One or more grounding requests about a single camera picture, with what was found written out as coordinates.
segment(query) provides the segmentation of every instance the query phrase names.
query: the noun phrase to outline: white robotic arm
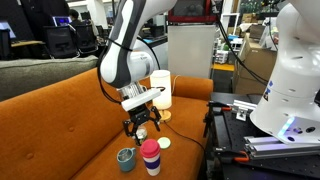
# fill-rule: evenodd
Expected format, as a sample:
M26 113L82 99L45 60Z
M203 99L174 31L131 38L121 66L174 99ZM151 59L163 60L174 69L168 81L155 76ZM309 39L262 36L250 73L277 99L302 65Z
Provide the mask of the white robotic arm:
M250 118L284 143L319 144L320 1L288 1L277 18L277 62Z
M145 103L160 96L160 89L145 91L139 80L148 77L155 69L154 58L150 53L139 51L136 41L143 24L153 16L173 8L177 0L121 0L114 27L109 36L108 51L100 65L102 78L117 88L122 96L122 107L128 111L130 120L123 121L127 136L141 145L136 135L138 127L152 120L157 128L161 118L156 107L150 110ZM150 111L156 118L150 117Z

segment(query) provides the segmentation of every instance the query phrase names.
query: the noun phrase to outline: computer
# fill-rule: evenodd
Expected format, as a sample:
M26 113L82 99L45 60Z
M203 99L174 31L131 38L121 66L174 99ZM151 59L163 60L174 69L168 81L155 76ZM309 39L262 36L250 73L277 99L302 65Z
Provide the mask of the computer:
M0 20L0 29L9 29L10 30L10 38L11 39L16 39L16 35L12 31L8 21Z
M71 22L69 16L53 16L52 19L55 26L68 26Z

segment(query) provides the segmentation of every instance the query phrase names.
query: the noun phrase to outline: white cylinder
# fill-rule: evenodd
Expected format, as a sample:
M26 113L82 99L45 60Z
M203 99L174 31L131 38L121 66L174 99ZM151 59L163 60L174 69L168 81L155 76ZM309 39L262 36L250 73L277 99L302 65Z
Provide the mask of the white cylinder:
M153 105L159 110L168 109L171 107L171 79L170 71L155 70L150 76L151 87L164 87L165 90L161 92L161 96L152 100Z

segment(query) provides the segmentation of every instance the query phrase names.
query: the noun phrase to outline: black table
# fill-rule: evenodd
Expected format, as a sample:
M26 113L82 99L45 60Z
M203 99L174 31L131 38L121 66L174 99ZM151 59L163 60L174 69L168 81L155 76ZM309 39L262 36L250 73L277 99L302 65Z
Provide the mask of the black table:
M233 104L233 101L240 100L240 101L245 101L245 102L251 102L254 104L257 104L260 100L261 96L258 95L236 95L236 94L229 94L229 93L212 93L211 94L211 100L217 101L217 102L222 102L225 104ZM250 135L250 131L260 131L258 128L254 127L254 125L243 125L239 128L242 128L241 130L235 129L233 127L232 130L230 130L230 123L234 123L234 121L226 121L226 114L223 115L216 115L214 118L213 122L213 129L215 131L215 146L218 147L226 147L227 149L230 150L242 150L243 149L243 136L240 137L240 135L233 134L233 133L238 133L238 131L242 131L244 128L251 128L246 136ZM223 177L226 180L233 180L233 179L243 179L243 180L249 180L249 179L254 179L254 180L282 180L282 179L290 179L290 180L296 180L296 179L313 179L307 176L299 176L296 174L291 174L288 172L283 172L281 169L285 169L288 171L288 168L291 167L286 167L286 165L283 165L283 161L285 159L288 159L289 161L292 162L297 162L294 166L295 168L298 168L298 170L302 171L302 174L305 175L311 175L312 174L317 174L317 172L320 171L320 167L317 164L319 161L319 156L313 155L313 156L308 156L308 157L294 157L294 158L278 158L273 160L262 160L258 161L261 162L261 167L258 167L256 164L255 166L251 166L245 163L221 163L221 168L223 171ZM280 171L277 170L270 170L270 168L265 168L264 165L268 165L270 167L274 166L275 169L279 168Z

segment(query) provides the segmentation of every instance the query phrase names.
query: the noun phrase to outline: couch armrest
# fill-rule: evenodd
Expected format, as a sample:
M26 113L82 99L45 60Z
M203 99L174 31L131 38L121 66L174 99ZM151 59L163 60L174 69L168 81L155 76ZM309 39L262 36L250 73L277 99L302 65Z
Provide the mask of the couch armrest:
M150 79L143 79L140 84L150 88ZM174 91L173 96L209 101L210 94L213 91L213 80L171 75L171 90Z

